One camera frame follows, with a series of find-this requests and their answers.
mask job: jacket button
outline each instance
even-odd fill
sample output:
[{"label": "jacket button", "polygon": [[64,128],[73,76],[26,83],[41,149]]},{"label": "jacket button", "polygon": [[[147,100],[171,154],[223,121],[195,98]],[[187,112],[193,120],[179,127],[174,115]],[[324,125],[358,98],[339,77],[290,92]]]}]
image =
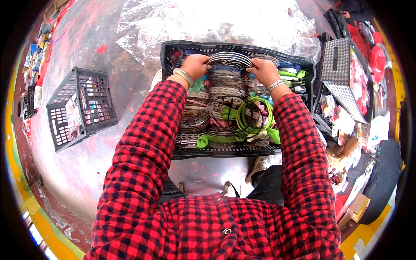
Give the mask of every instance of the jacket button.
[{"label": "jacket button", "polygon": [[224,229],[223,234],[224,234],[224,235],[228,235],[228,234],[230,234],[230,233],[231,233],[231,231],[232,231],[232,229],[231,229],[231,228],[226,228],[226,229]]}]

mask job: black pants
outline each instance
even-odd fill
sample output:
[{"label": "black pants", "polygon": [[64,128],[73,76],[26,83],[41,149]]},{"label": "black pants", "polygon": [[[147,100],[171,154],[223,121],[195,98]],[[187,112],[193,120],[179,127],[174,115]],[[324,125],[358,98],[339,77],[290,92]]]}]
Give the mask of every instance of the black pants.
[{"label": "black pants", "polygon": [[[282,166],[270,166],[257,178],[257,185],[250,193],[250,195],[247,196],[247,198],[261,200],[282,206],[284,198],[282,190]],[[168,176],[165,181],[165,185],[163,186],[162,196],[159,200],[159,204],[174,198],[184,197],[186,197],[186,195],[181,190],[179,190],[179,188]]]}]

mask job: concrete floor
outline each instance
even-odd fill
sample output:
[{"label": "concrete floor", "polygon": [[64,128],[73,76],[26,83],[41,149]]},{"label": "concrete floor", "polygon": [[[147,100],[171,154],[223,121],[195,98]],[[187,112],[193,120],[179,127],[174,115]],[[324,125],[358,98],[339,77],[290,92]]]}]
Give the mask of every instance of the concrete floor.
[{"label": "concrete floor", "polygon": [[[297,0],[308,18],[315,18],[317,33],[331,32],[322,14],[333,6],[330,0]],[[45,188],[67,209],[92,224],[103,180],[115,146],[135,111],[149,93],[159,62],[138,69],[138,62],[119,45],[115,33],[124,0],[78,0],[62,17],[53,39],[48,71],[43,81],[42,107],[32,118],[32,156]],[[108,44],[105,53],[96,49]],[[108,72],[119,123],[82,143],[55,153],[47,121],[46,103],[74,66]],[[184,182],[190,193],[221,191],[228,180],[241,183],[255,158],[192,158],[172,161],[171,179]]]}]

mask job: silver bracelet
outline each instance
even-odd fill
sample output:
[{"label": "silver bracelet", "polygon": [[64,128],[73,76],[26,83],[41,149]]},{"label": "silver bracelet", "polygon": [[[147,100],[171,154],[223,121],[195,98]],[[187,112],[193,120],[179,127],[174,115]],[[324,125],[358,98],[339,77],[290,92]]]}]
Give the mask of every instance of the silver bracelet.
[{"label": "silver bracelet", "polygon": [[195,84],[195,82],[193,81],[193,79],[183,70],[176,68],[173,70],[173,74],[178,73],[179,75],[181,75],[188,83],[189,83],[189,88],[193,88],[193,85]]},{"label": "silver bracelet", "polygon": [[267,86],[267,89],[270,91],[274,90],[275,88],[277,88],[280,85],[283,85],[285,82],[282,79],[279,79],[275,82],[273,82],[272,84]]}]

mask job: red plaid jacket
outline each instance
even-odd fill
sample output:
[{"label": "red plaid jacket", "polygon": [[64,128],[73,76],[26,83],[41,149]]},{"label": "red plaid jacket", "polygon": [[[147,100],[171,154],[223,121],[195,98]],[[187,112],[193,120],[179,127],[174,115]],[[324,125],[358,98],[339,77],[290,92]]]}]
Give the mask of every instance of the red plaid jacket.
[{"label": "red plaid jacket", "polygon": [[163,81],[138,109],[104,180],[84,259],[343,258],[325,150],[295,94],[274,109],[284,207],[221,193],[157,205],[186,97],[179,83]]}]

